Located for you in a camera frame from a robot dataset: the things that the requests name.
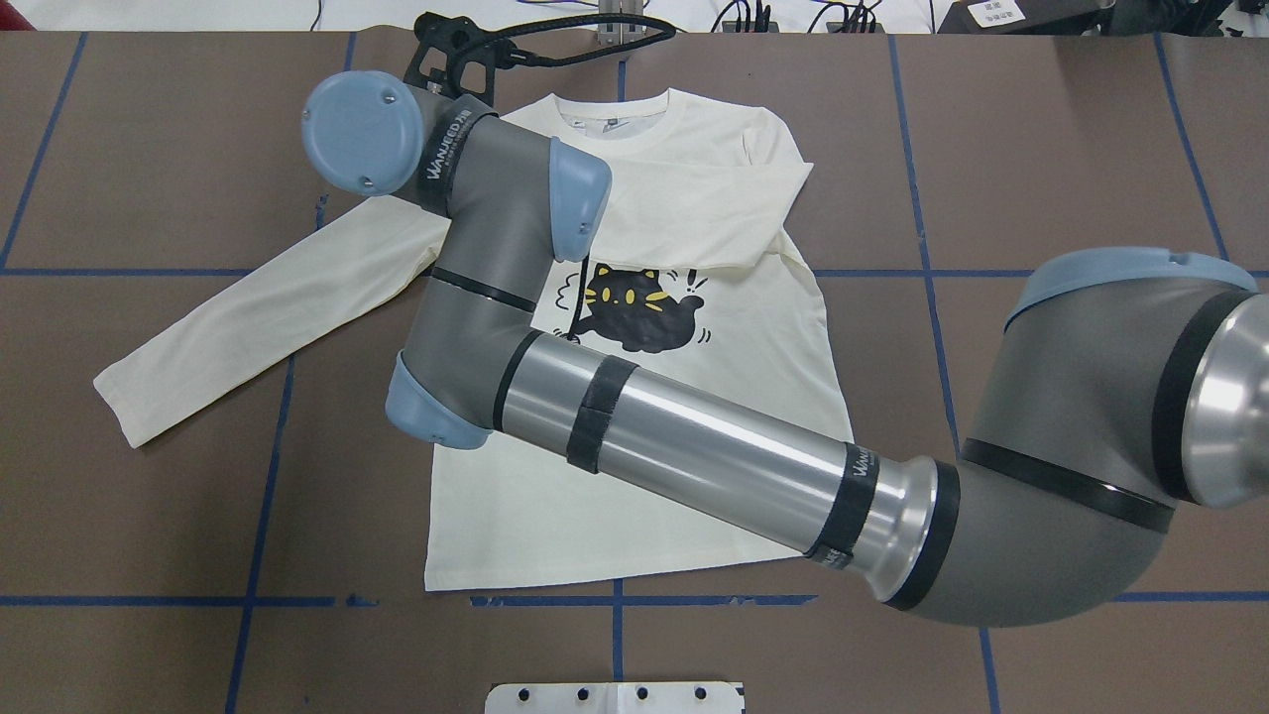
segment light blue cover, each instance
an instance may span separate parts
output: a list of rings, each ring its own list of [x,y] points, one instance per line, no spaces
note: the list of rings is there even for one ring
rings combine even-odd
[[[613,170],[603,159],[551,137],[551,245],[556,260],[581,260],[590,252],[608,207]]]
[[[492,430],[485,430],[450,412],[428,394],[397,353],[396,369],[388,384],[388,401],[383,405],[388,421],[405,434],[449,449],[480,449]]]
[[[1256,280],[1242,268],[1200,252],[1173,252],[1166,247],[1091,247],[1067,252],[1032,273],[1005,326],[1038,302],[1066,292],[1141,278],[1199,278],[1226,282],[1256,292]]]
[[[387,195],[405,185],[423,155],[423,112],[401,80],[353,71],[326,77],[301,120],[308,160],[353,193]]]

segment white mounting plate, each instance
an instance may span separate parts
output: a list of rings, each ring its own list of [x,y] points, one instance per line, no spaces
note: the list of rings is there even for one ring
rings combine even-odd
[[[485,714],[744,714],[744,691],[735,682],[497,685]]]

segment black band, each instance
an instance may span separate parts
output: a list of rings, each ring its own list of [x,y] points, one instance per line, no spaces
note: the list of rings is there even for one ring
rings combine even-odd
[[[877,472],[881,459],[867,449],[846,445],[846,465],[838,484],[838,496],[824,521],[820,538],[805,553],[821,566],[841,569],[854,561],[855,542],[864,530],[864,520],[877,493]]]
[[[525,312],[533,312],[533,309],[536,309],[538,306],[537,302],[532,299],[525,299],[519,294],[513,294],[510,292],[506,292],[505,289],[499,289],[491,284],[485,284],[467,275],[452,273],[444,268],[438,268],[435,265],[433,265],[431,268],[431,276],[440,282],[448,282],[449,284],[466,289],[467,292],[475,292],[481,297],[489,297],[490,299],[496,299],[503,304],[510,304],[516,309],[524,309]]]
[[[912,572],[907,574],[898,591],[886,601],[886,605],[895,610],[916,607],[934,587],[934,581],[939,577],[943,561],[952,547],[957,516],[961,515],[961,474],[956,467],[943,462],[935,462],[934,467],[938,482],[934,487],[930,530],[925,531],[925,543],[921,544],[921,553],[916,555]]]
[[[449,217],[449,190],[454,186],[454,167],[476,122],[494,114],[480,99],[462,95],[445,108],[428,136],[415,176],[418,200],[425,211]]]
[[[1212,342],[1221,322],[1235,307],[1256,294],[1245,289],[1231,289],[1208,298],[1185,323],[1181,335],[1173,345],[1164,373],[1155,391],[1155,412],[1151,417],[1151,451],[1155,458],[1155,474],[1164,491],[1173,498],[1194,503],[1194,495],[1185,484],[1185,468],[1181,464],[1181,427],[1185,425],[1185,406],[1194,387],[1198,364],[1203,360],[1207,345]]]
[[[1173,509],[1154,498],[1003,446],[967,439],[964,449],[961,450],[961,458],[1027,486],[1155,533],[1166,534],[1167,525],[1173,520]]]
[[[520,368],[520,360],[524,360],[524,353],[529,350],[529,345],[539,336],[542,336],[541,330],[529,330],[529,334],[524,335],[520,344],[515,345],[511,360],[508,361],[506,369],[503,370],[503,382],[497,383],[497,394],[494,396],[494,429],[496,431],[503,431],[503,408],[506,407],[506,393],[511,389],[515,370]]]
[[[591,474],[599,473],[599,448],[603,446],[608,425],[613,421],[617,398],[622,396],[626,380],[637,367],[634,363],[622,360],[621,356],[612,355],[604,356],[604,361],[599,364],[585,397],[581,398],[581,406],[577,407],[577,419],[572,422],[572,434],[569,435],[569,446],[565,450],[569,463],[574,467]]]

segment round blue cap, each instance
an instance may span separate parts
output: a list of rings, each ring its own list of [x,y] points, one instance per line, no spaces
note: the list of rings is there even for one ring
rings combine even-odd
[[[387,72],[340,72],[308,95],[301,134],[326,180],[362,195],[386,195],[419,166],[423,112],[410,88]]]
[[[1091,247],[1076,250],[1044,263],[1032,273],[1009,313],[1005,327],[1022,311],[1095,284],[1141,278],[1198,278],[1226,282],[1256,290],[1256,280],[1242,268],[1202,252],[1173,252],[1166,247]]]

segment robotic arm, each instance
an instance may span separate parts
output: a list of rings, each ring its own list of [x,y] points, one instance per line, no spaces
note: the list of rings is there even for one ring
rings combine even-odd
[[[551,261],[589,251],[610,172],[491,114],[383,72],[335,75],[305,108],[327,180],[452,218],[388,391],[415,438],[476,449],[505,432],[966,625],[1094,607],[1151,563],[1178,500],[1269,491],[1269,297],[1230,263],[1047,263],[961,460],[891,462],[532,328]]]

